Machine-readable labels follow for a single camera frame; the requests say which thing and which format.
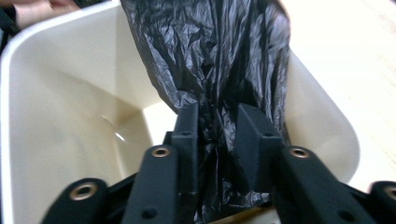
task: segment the white surface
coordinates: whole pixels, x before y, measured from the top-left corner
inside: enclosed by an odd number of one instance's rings
[[[368,191],[396,181],[396,5],[390,0],[281,0],[291,47],[353,126]]]
[[[359,162],[348,121],[294,55],[288,84],[292,143],[348,181]],[[17,36],[2,61],[1,103],[5,223],[37,223],[82,177],[111,185],[136,172],[176,117],[151,87],[124,13],[112,4]]]

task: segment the black bracket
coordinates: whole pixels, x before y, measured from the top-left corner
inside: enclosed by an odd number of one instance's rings
[[[179,111],[163,145],[147,150],[140,171],[107,187],[86,178],[67,187],[43,223],[193,223],[197,208],[198,105]],[[283,224],[396,223],[396,183],[369,194],[339,182],[314,152],[284,147],[257,108],[240,105],[233,157],[246,192],[271,192]]]

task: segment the trash bag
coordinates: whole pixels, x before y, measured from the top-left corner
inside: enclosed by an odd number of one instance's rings
[[[121,0],[152,85],[176,112],[199,104],[196,223],[269,201],[238,191],[232,152],[240,103],[284,128],[290,23],[276,0]]]

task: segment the hand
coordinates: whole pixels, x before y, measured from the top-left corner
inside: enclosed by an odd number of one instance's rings
[[[0,0],[0,7],[11,7],[14,4],[30,4],[37,0]]]
[[[79,7],[72,0],[17,1],[31,2],[28,5],[15,5],[17,10],[17,24],[21,29],[39,21],[44,21],[79,9]]]
[[[52,7],[67,7],[67,6],[76,7],[77,6],[73,0],[49,0],[49,3]]]

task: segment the trash can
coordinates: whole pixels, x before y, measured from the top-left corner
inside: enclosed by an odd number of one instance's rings
[[[103,3],[16,36],[1,62],[1,182],[5,223],[37,223],[84,177],[108,185],[138,171],[177,115],[151,86],[125,14]],[[286,125],[347,182],[359,163],[352,127],[293,53]],[[265,212],[248,223],[271,220]]]

